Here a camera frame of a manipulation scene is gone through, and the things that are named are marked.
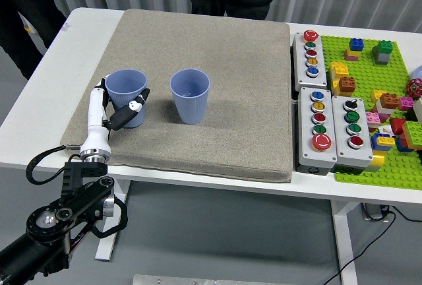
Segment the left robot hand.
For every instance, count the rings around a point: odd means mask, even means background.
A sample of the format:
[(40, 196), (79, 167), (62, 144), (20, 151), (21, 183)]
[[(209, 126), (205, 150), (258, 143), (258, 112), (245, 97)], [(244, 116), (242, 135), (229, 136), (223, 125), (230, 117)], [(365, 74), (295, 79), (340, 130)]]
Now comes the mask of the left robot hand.
[(135, 128), (144, 122), (150, 90), (146, 75), (123, 69), (108, 74), (90, 93), (88, 136), (80, 148), (85, 162), (106, 162), (111, 156), (109, 132)]

